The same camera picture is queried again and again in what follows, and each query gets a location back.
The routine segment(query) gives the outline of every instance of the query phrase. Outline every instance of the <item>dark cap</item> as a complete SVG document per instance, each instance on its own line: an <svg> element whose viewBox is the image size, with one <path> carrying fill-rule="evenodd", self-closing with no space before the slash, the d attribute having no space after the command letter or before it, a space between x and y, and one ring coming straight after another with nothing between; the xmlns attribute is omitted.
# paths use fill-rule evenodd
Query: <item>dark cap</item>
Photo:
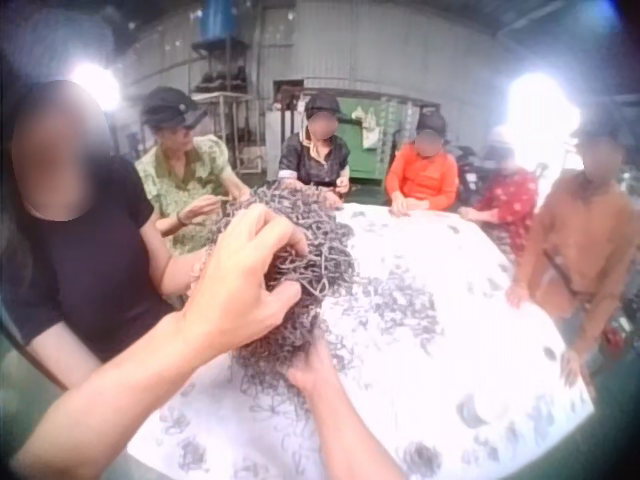
<svg viewBox="0 0 640 480"><path fill-rule="evenodd" d="M583 111L580 126L571 136L578 140L607 137L617 141L619 132L620 127L611 112L600 107Z"/></svg>
<svg viewBox="0 0 640 480"><path fill-rule="evenodd" d="M142 102L142 123L151 128L184 127L193 130L207 116L182 90L157 87Z"/></svg>
<svg viewBox="0 0 640 480"><path fill-rule="evenodd" d="M440 137L444 138L447 135L447 121L438 111L423 112L418 117L416 132L420 133L425 130L436 132Z"/></svg>
<svg viewBox="0 0 640 480"><path fill-rule="evenodd" d="M338 99L326 92L313 94L311 98L307 100L307 103L304 106L304 112L307 116L307 120L320 112L330 113L338 118L345 117L342 110L340 110L340 103L338 102Z"/></svg>

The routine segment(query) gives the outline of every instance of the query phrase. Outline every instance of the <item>black shirt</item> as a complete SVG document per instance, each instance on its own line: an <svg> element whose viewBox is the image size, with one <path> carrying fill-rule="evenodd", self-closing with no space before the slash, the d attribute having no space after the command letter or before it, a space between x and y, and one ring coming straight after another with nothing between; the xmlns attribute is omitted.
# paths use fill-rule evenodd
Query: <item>black shirt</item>
<svg viewBox="0 0 640 480"><path fill-rule="evenodd" d="M331 150L324 160L319 155L304 133L291 135L282 146L279 178L295 178L305 185L335 187L336 180L348 165L349 147L346 142L333 135Z"/></svg>
<svg viewBox="0 0 640 480"><path fill-rule="evenodd" d="M140 228L153 207L130 162L109 159L92 207L66 222L23 215L30 272L2 260L2 302L25 344L64 321L102 361L148 332L172 307L149 276Z"/></svg>

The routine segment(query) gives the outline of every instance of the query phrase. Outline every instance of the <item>patterned white cloth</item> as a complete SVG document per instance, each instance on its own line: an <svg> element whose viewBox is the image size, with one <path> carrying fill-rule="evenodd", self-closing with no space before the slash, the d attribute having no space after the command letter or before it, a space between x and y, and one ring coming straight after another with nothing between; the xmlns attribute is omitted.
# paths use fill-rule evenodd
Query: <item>patterned white cloth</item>
<svg viewBox="0 0 640 480"><path fill-rule="evenodd" d="M350 294L323 305L328 340L354 406L409 478L508 475L593 412L582 383L561 384L551 320L507 306L512 267L476 225L354 204L339 218L354 228L358 273ZM481 400L503 416L470 428ZM151 415L128 451L180 480L326 478L295 392L284 380L260 389L229 356Z"/></svg>

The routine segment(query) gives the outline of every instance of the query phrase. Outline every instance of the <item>finger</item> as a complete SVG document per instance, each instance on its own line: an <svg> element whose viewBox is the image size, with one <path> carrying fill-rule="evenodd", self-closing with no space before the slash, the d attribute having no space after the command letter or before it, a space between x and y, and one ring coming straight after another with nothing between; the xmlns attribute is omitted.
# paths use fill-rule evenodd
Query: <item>finger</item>
<svg viewBox="0 0 640 480"><path fill-rule="evenodd" d="M286 218L275 215L264 225L251 241L251 252L264 262L264 271L269 267L273 255L285 245L290 245L304 256L308 253L307 239L298 227Z"/></svg>
<svg viewBox="0 0 640 480"><path fill-rule="evenodd" d="M300 300L301 295L300 284L293 281L282 282L269 294L268 308L273 312L271 316L276 322L273 327L282 323L285 314Z"/></svg>

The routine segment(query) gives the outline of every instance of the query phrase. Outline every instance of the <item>light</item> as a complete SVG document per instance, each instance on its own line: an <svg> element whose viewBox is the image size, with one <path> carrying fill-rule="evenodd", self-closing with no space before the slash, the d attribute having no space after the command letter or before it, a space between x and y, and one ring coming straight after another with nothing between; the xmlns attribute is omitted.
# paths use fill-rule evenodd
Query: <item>light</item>
<svg viewBox="0 0 640 480"><path fill-rule="evenodd" d="M87 63L77 67L70 80L87 90L105 112L120 104L120 86L109 70Z"/></svg>
<svg viewBox="0 0 640 480"><path fill-rule="evenodd" d="M580 111L551 77L530 73L511 85L507 126L518 163L525 168L546 163L550 174L559 174L565 145L579 122Z"/></svg>

